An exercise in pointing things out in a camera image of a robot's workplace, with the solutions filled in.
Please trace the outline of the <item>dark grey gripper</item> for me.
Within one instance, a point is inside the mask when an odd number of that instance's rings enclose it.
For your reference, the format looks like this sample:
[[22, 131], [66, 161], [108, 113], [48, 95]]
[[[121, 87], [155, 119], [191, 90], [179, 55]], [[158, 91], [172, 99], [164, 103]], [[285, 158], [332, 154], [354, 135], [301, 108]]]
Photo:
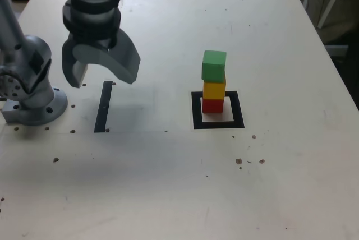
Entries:
[[119, 29], [114, 40], [94, 40], [69, 34], [62, 46], [62, 71], [67, 82], [80, 88], [88, 65], [97, 64], [119, 80], [133, 84], [137, 79], [140, 56], [130, 37]]

